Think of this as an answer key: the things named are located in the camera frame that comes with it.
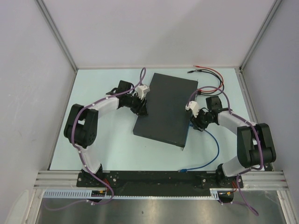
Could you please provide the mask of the black network switch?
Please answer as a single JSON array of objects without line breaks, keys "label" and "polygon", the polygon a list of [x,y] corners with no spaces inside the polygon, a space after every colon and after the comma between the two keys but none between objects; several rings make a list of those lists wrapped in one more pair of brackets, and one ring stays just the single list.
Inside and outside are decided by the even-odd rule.
[{"label": "black network switch", "polygon": [[139,116],[133,134],[184,148],[191,112],[185,109],[198,81],[154,73],[147,93],[147,116]]}]

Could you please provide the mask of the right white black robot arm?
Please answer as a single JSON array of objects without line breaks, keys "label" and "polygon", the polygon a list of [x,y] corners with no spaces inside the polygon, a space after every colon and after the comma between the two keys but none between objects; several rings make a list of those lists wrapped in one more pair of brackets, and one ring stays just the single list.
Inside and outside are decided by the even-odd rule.
[{"label": "right white black robot arm", "polygon": [[234,177],[251,169],[261,170],[265,164],[276,160],[277,155],[271,130],[266,123],[254,123],[235,114],[231,109],[222,107],[218,96],[206,99],[207,108],[203,109],[196,101],[190,101],[185,109],[192,113],[190,122],[199,131],[209,124],[217,124],[236,135],[236,156],[219,165],[215,181],[220,187],[227,187]]}]

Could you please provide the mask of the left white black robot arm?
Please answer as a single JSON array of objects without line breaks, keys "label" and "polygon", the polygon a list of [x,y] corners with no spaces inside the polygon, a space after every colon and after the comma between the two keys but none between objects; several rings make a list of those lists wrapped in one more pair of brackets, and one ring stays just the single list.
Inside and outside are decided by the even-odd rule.
[{"label": "left white black robot arm", "polygon": [[121,107],[128,107],[138,116],[148,115],[146,94],[149,91],[150,87],[145,84],[134,87],[132,83],[121,80],[117,87],[90,107],[79,104],[71,107],[64,128],[64,137],[77,149],[83,170],[89,172],[87,181],[92,186],[97,187],[103,182],[103,174],[98,172],[101,162],[90,148],[96,140],[98,120]]}]

